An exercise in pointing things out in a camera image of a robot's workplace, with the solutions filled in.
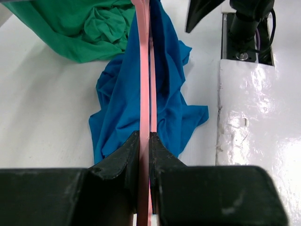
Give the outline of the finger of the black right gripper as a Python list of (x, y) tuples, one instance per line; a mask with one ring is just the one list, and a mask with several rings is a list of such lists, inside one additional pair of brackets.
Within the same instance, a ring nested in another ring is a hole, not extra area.
[(191, 33), (206, 15), (222, 3), (223, 0), (190, 0), (185, 32)]

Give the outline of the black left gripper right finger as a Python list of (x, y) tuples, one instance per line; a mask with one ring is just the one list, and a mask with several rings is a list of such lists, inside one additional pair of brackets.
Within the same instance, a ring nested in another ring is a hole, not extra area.
[(152, 210), (162, 226), (286, 226), (274, 183), (258, 166), (187, 166), (158, 134), (149, 141)]

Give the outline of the pink hanger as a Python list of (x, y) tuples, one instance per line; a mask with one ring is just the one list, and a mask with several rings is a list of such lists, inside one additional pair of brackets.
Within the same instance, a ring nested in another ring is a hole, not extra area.
[(148, 0), (133, 0), (140, 44), (140, 146), (137, 222), (150, 226), (152, 203), (149, 176), (150, 133), (157, 131), (157, 98), (151, 8)]

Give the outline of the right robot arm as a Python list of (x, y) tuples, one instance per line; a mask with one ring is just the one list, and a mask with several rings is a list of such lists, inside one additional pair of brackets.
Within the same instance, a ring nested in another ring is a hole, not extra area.
[(231, 0), (223, 14), (221, 58), (272, 65), (276, 31), (274, 0)]

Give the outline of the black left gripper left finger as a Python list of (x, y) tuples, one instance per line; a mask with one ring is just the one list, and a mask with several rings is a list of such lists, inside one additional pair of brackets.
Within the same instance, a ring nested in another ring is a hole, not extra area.
[(139, 133), (90, 168), (2, 169), (3, 226), (130, 226), (137, 206)]

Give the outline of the blue t shirt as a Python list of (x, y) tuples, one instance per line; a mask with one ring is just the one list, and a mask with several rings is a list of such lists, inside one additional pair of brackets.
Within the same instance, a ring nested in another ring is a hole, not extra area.
[[(209, 118), (207, 106), (188, 105), (181, 93), (184, 66), (191, 47), (177, 37), (159, 0), (150, 2), (150, 67), (154, 70), (150, 88), (151, 131), (163, 145), (179, 156), (196, 127)], [(99, 163), (120, 148), (140, 128), (140, 45), (138, 24), (133, 20), (124, 54), (111, 60), (96, 84), (100, 111), (91, 115), (94, 161)]]

